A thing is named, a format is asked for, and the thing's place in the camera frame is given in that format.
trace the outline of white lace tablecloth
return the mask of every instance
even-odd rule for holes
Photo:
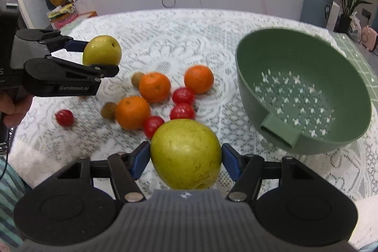
[[[130,77],[135,71],[166,74],[172,88],[183,85],[183,73],[193,64],[209,66],[215,75],[210,93],[197,100],[197,120],[209,126],[221,143],[230,143],[241,154],[254,153],[267,161],[278,161],[287,153],[268,143],[248,122],[237,87],[235,50],[246,34],[262,28],[284,27],[317,35],[343,53],[327,30],[299,22],[260,14],[221,10],[159,10],[121,13],[83,21],[69,35],[90,40],[101,34],[115,37],[122,46],[120,72],[103,80],[97,96],[35,98],[27,117],[19,126],[10,164],[31,187],[35,187],[76,157],[90,155],[106,159],[119,151],[131,152],[143,140],[142,131],[123,131],[118,124],[99,114],[107,101],[137,95]],[[58,51],[54,56],[81,63],[80,53]],[[54,119],[67,108],[76,117],[71,129],[61,128]],[[154,104],[153,112],[169,120],[172,102]],[[359,140],[337,151],[297,158],[351,197],[354,201],[377,195],[377,112]],[[137,181],[146,195],[154,189],[167,189],[151,164]],[[232,186],[222,170],[217,187],[226,193]],[[262,192],[277,185],[265,181]],[[110,191],[106,180],[96,186]]]

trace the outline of orange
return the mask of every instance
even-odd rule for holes
[[[144,122],[151,116],[150,105],[139,96],[123,98],[115,110],[115,118],[124,129],[143,128]]]
[[[171,82],[162,73],[147,73],[139,81],[139,92],[149,103],[163,102],[171,94]]]
[[[207,66],[196,65],[186,70],[184,84],[186,88],[192,89],[195,94],[208,92],[214,83],[214,75]]]

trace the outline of striped sleeve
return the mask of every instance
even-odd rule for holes
[[[3,173],[4,166],[5,159],[0,158],[0,175]],[[13,222],[14,207],[29,189],[12,167],[8,165],[0,181],[0,241],[7,244],[11,251],[22,244]]]

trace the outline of kiwi fruit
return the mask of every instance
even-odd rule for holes
[[[135,88],[139,88],[139,82],[142,78],[142,76],[144,75],[144,73],[142,72],[136,72],[134,73],[134,75],[131,77],[131,84],[135,87]]]
[[[100,111],[101,117],[107,120],[114,120],[117,104],[113,102],[107,102]]]

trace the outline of floor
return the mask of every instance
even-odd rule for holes
[[[363,46],[361,43],[355,43],[356,47],[360,51],[360,53],[364,56],[367,63],[372,68],[374,74],[378,76],[378,51],[375,51],[377,54],[368,51],[368,49]]]

